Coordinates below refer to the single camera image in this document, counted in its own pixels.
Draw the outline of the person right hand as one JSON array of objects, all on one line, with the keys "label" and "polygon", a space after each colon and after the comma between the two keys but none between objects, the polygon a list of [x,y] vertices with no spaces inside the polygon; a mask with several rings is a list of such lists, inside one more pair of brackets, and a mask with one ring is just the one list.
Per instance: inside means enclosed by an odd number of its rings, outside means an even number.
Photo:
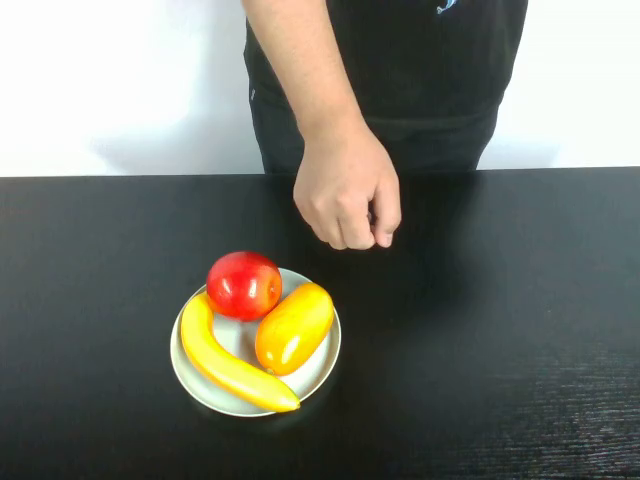
[{"label": "person right hand", "polygon": [[336,250],[388,248],[401,222],[395,168],[361,118],[304,136],[293,198],[316,236]]}]

